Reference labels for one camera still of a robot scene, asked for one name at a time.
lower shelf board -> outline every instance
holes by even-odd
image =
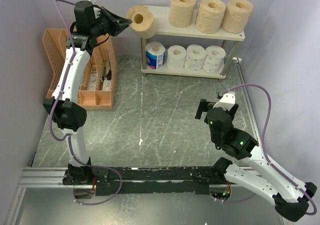
[[[171,70],[168,68],[167,64],[164,64],[162,67],[153,69],[146,66],[146,70],[141,69],[142,73],[145,74],[162,74],[162,75],[175,75],[175,76],[187,76],[187,77],[197,77],[197,78],[210,78],[210,79],[225,79],[226,75],[222,76],[220,73],[223,67],[219,69],[215,73],[206,72],[205,70],[201,69],[200,71],[188,71],[185,68],[180,70]]]

black cable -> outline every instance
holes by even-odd
[[[99,45],[105,43],[106,41],[108,41],[108,39],[110,38],[110,35],[102,42],[99,42],[97,45],[95,45],[96,47],[98,47]]]

brown paper roll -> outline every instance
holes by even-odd
[[[241,33],[247,25],[254,6],[248,0],[230,0],[221,27],[229,33]]]
[[[195,27],[205,34],[215,34],[224,18],[226,5],[220,0],[201,0]]]
[[[151,11],[142,5],[131,7],[125,16],[131,19],[129,25],[133,31],[143,39],[149,39],[156,34],[157,24]]]
[[[196,0],[171,0],[169,23],[177,28],[188,27],[192,22]]]

marble tabletop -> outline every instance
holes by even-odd
[[[200,99],[217,101],[217,92],[241,84],[235,65],[226,79],[170,75],[143,76],[142,60],[120,58],[112,110],[88,110],[84,140],[92,164],[112,167],[211,166],[220,157],[210,141],[208,125],[195,119]],[[252,136],[242,89],[234,126]],[[62,137],[53,125],[55,133]],[[45,124],[33,167],[67,167],[65,142],[55,141]]]

blue and white packaging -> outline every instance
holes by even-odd
[[[166,49],[157,41],[150,42],[146,45],[146,63],[152,69],[158,69],[163,66],[166,60]]]

